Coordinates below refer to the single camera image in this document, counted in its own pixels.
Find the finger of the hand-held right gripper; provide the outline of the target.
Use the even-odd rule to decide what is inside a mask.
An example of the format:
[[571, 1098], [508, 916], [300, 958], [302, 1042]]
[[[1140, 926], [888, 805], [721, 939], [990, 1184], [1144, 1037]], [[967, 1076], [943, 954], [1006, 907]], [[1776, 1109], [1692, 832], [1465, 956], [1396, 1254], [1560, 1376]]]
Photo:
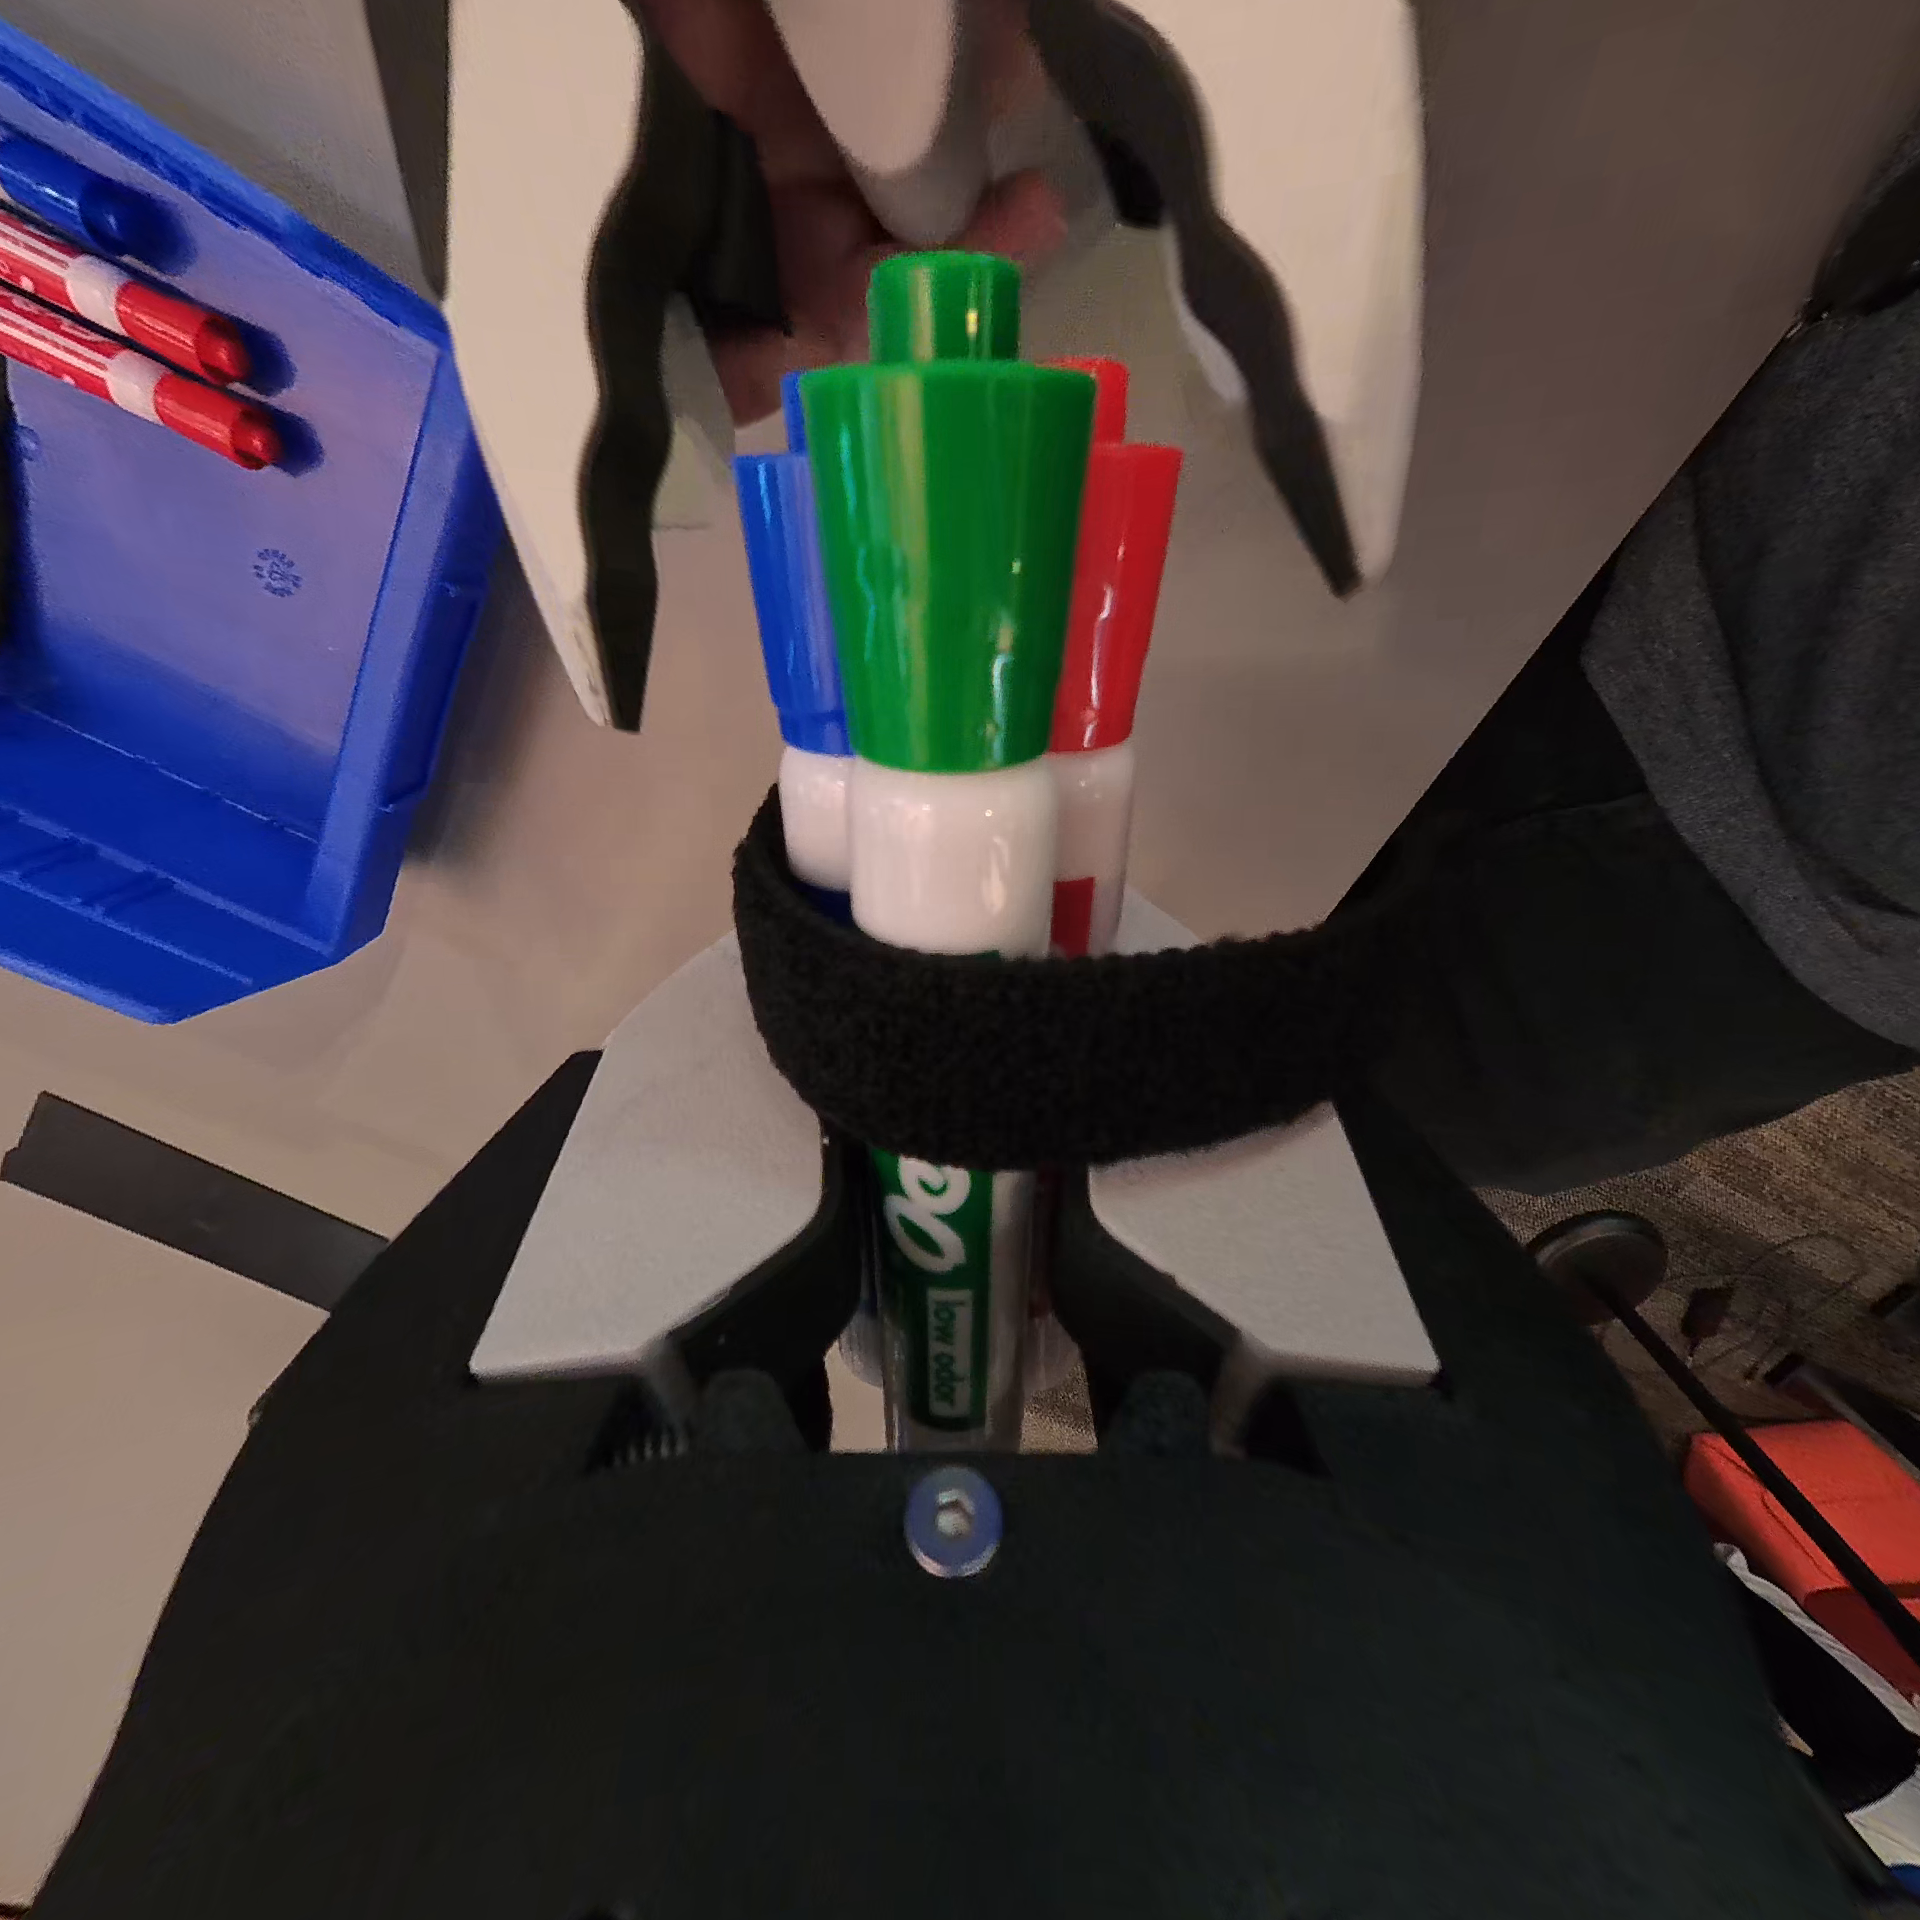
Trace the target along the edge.
[[712, 368], [647, 205], [649, 106], [704, 109], [629, 4], [447, 6], [447, 334], [535, 610], [595, 724], [637, 731], [659, 533], [712, 522]]
[[1336, 597], [1395, 557], [1424, 380], [1403, 2], [1051, 2], [1054, 86], [1151, 187], [1175, 318]]

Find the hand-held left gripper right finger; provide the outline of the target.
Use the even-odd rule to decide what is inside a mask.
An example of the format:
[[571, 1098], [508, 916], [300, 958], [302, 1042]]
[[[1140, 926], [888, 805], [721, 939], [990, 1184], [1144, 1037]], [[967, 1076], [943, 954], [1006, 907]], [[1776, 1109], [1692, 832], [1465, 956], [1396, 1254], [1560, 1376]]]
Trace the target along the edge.
[[1108, 1410], [1144, 1373], [1248, 1410], [1286, 1380], [1425, 1388], [1437, 1356], [1334, 1114], [1063, 1188], [1054, 1301]]

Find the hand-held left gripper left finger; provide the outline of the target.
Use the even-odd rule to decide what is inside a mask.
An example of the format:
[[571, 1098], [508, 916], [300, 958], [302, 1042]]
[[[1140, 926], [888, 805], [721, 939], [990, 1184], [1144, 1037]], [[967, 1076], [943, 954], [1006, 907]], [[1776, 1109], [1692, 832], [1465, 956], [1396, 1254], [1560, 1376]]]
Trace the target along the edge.
[[604, 1045], [471, 1373], [807, 1371], [856, 1312], [854, 1173], [775, 1067], [725, 936]]

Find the red dry-erase marker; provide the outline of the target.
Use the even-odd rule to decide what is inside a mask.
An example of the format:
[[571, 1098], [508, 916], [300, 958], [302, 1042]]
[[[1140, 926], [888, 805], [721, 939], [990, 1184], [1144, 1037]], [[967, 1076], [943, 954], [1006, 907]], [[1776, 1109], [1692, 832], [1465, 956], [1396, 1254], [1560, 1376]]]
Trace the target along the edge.
[[9, 211], [1, 212], [1, 282], [211, 385], [247, 387], [253, 380], [249, 341], [223, 314]]
[[1183, 451], [1126, 437], [1128, 376], [1063, 357], [1095, 382], [1072, 608], [1047, 766], [1057, 794], [1048, 947], [1108, 954], [1119, 928], [1135, 801], [1135, 704], [1157, 629]]
[[159, 425], [249, 472], [281, 462], [281, 433], [268, 409], [169, 368], [15, 291], [1, 293], [1, 355], [9, 363]]

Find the blue dry-erase marker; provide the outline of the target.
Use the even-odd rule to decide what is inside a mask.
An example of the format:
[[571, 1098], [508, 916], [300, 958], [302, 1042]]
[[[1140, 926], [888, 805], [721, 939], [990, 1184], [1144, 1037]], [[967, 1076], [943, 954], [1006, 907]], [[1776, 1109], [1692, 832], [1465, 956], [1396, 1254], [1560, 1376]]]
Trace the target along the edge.
[[1, 129], [1, 200], [105, 257], [150, 259], [163, 237], [143, 194], [13, 129]]
[[820, 913], [849, 924], [852, 750], [797, 372], [783, 376], [781, 421], [783, 451], [733, 457], [736, 509], [759, 653], [781, 737], [777, 801], [785, 865]]

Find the green dry-erase marker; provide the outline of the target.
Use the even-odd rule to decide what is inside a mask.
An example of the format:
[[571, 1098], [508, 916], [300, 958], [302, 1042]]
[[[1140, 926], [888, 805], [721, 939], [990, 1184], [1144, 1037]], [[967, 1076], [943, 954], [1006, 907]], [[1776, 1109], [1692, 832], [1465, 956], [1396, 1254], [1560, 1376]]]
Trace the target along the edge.
[[[800, 380], [848, 708], [852, 922], [933, 956], [1048, 954], [1047, 769], [1097, 388], [1019, 355], [1006, 257], [870, 276], [870, 349]], [[1038, 1177], [870, 1153], [887, 1428], [1017, 1450]]]

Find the blue plastic bin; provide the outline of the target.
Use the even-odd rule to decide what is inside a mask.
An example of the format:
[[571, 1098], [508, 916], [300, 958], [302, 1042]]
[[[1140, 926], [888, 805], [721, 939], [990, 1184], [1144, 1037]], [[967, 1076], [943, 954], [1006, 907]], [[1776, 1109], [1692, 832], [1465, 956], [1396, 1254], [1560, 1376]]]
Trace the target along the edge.
[[382, 930], [501, 517], [438, 314], [4, 24], [4, 129], [249, 339], [249, 472], [4, 363], [4, 971], [169, 1024]]

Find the round metal stand base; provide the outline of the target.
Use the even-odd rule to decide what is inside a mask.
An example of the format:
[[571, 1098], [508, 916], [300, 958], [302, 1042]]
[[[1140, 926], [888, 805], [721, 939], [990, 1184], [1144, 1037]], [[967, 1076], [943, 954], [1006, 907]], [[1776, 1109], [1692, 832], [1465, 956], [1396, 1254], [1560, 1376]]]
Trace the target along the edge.
[[1608, 1209], [1550, 1226], [1527, 1243], [1527, 1254], [1564, 1296], [1599, 1305], [1621, 1298], [1637, 1307], [1670, 1272], [1662, 1233], [1644, 1217]]

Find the black strip on table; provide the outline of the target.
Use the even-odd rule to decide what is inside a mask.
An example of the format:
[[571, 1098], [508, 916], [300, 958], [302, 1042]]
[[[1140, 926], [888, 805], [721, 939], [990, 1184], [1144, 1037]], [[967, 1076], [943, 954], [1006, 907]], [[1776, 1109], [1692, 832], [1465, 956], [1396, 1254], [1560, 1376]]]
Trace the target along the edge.
[[4, 1184], [333, 1310], [387, 1240], [54, 1092], [1, 1160]]

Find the black stand rod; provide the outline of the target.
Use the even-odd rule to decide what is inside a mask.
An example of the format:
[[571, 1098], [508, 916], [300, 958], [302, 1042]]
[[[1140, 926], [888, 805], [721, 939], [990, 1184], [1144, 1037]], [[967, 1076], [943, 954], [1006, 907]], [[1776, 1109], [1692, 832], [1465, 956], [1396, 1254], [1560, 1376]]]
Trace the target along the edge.
[[1645, 1356], [1660, 1366], [1686, 1404], [1717, 1430], [1720, 1442], [1742, 1461], [1760, 1489], [1782, 1509], [1808, 1540], [1823, 1552], [1844, 1582], [1861, 1596], [1863, 1605], [1880, 1621], [1887, 1637], [1903, 1657], [1918, 1665], [1918, 1624], [1907, 1612], [1902, 1596], [1889, 1592], [1861, 1552], [1830, 1524], [1780, 1466], [1748, 1437], [1736, 1418], [1720, 1405], [1708, 1385], [1695, 1380], [1689, 1366], [1653, 1333], [1639, 1310], [1607, 1281], [1597, 1276], [1575, 1278], [1573, 1289], [1589, 1293], [1599, 1317], [1619, 1321]]

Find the orange plastic case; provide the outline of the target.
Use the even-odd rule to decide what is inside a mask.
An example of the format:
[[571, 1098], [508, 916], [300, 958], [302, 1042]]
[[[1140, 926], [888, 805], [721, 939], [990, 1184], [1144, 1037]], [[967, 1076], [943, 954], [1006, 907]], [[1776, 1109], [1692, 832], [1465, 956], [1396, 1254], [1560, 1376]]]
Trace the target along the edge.
[[[1915, 1617], [1915, 1478], [1841, 1422], [1761, 1426], [1748, 1437]], [[1683, 1484], [1717, 1540], [1736, 1548], [1765, 1582], [1788, 1593], [1899, 1696], [1918, 1699], [1915, 1659], [1723, 1437], [1692, 1437]]]

